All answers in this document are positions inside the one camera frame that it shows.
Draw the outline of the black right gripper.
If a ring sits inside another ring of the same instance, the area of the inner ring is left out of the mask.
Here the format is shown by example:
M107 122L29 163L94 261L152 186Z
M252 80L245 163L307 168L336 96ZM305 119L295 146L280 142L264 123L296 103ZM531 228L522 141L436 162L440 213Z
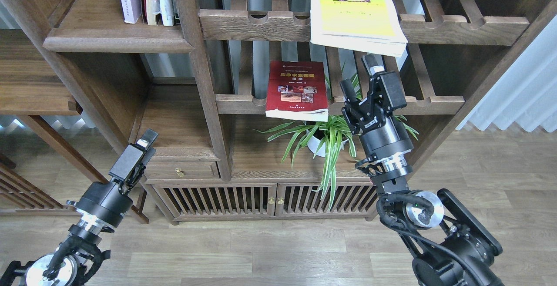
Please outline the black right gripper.
M362 56L362 63L369 73L368 98L360 101L349 79L340 82L346 98L342 113L365 153L359 164L406 165L404 155L413 145L402 123L392 118L394 110L406 107L399 74L386 71L373 54Z

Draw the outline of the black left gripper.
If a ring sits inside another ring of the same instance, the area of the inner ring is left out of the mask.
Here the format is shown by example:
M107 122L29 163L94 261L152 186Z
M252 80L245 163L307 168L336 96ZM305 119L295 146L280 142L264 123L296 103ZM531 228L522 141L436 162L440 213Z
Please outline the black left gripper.
M113 177L107 184L93 183L76 203L82 214L77 223L83 230L116 229L131 208L133 201L120 193L121 186L135 184L156 150L152 147L158 133L148 129L134 144L126 147L109 171Z

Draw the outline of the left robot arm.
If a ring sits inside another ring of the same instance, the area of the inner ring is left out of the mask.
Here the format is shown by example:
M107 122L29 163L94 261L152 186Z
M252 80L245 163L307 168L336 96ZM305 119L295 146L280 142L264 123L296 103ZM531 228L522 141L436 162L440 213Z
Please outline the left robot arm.
M67 238L55 252L22 265L11 262L1 278L10 286L19 278L20 286L82 286L110 258L98 244L101 232L113 233L133 206L129 192L143 177L147 163L155 154L153 143L158 133L148 129L136 143L130 144L109 171L106 184L94 183L78 202L68 201L81 213L81 219L68 229Z

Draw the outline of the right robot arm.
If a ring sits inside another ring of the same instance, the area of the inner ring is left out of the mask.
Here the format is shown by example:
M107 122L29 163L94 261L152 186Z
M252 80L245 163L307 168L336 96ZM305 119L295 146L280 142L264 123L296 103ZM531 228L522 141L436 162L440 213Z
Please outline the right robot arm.
M369 90L358 99L350 81L342 81L342 113L358 135L365 157L356 169L376 187L381 223L397 232L413 256L421 286L501 286L490 269L503 252L501 244L449 190L411 190L412 167L405 155L413 149L394 112L406 106L398 74L386 71L372 54L362 58Z

